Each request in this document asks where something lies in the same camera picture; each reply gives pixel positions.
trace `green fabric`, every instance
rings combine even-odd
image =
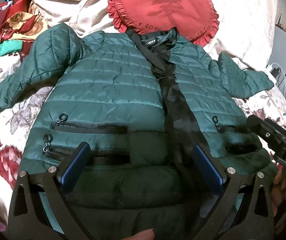
[[[176,33],[171,30],[159,38],[166,40],[170,35]],[[248,98],[271,89],[273,83],[264,73],[241,71],[225,53],[212,60],[202,47],[179,35],[169,60],[176,65],[177,83],[211,154],[242,174],[263,171],[271,183],[277,168],[259,138],[218,133],[212,117],[218,116],[221,125],[246,125],[246,117],[231,97]],[[151,64],[126,34],[98,31],[80,39],[70,27],[59,24],[42,33],[16,73],[0,83],[0,111],[12,107],[29,87],[50,79],[57,80],[56,87],[33,124],[20,170],[38,173],[59,164],[42,151],[43,135],[49,132],[53,146],[77,147],[86,141],[93,150],[126,150],[130,164],[87,168],[67,199],[98,239],[121,239],[149,227],[161,239],[179,239],[185,230],[184,189],[180,173],[170,166],[165,112]],[[125,123],[128,133],[51,130],[51,123],[62,113],[69,122]],[[231,144],[256,144],[259,150],[234,155],[226,150]]]
[[[3,41],[0,44],[0,57],[10,53],[20,52],[22,48],[23,48],[23,41],[18,41],[18,40]]]

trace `jacket's right sleeve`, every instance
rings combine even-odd
[[[29,55],[16,72],[0,83],[0,112],[13,107],[26,88],[60,78],[65,69],[82,55],[80,39],[66,24],[43,32],[34,41]]]

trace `white blanket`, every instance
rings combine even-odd
[[[106,8],[108,0],[33,0],[50,26],[65,22],[78,36],[98,30],[117,32]],[[245,69],[263,71],[273,47],[277,0],[212,0],[219,30],[205,46],[213,59],[222,51]]]

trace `charging cable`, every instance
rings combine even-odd
[[[273,62],[273,63],[270,64],[270,66],[273,66],[273,64],[277,65],[279,67],[279,69],[281,70],[281,72],[283,73],[283,75],[284,75],[284,81],[285,81],[284,97],[286,98],[286,75],[285,75],[285,72],[283,71],[282,67],[278,63]]]

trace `metal screw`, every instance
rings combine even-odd
[[[55,167],[55,166],[51,166],[51,167],[49,167],[48,171],[49,171],[50,173],[53,173],[53,172],[56,171],[56,167]]]
[[[26,175],[26,171],[21,171],[20,173],[19,173],[19,176],[20,177],[24,177]]]
[[[260,177],[261,179],[264,178],[264,174],[260,171],[257,173],[257,176]]]
[[[227,172],[230,174],[234,174],[236,172],[236,170],[232,167],[227,168]]]

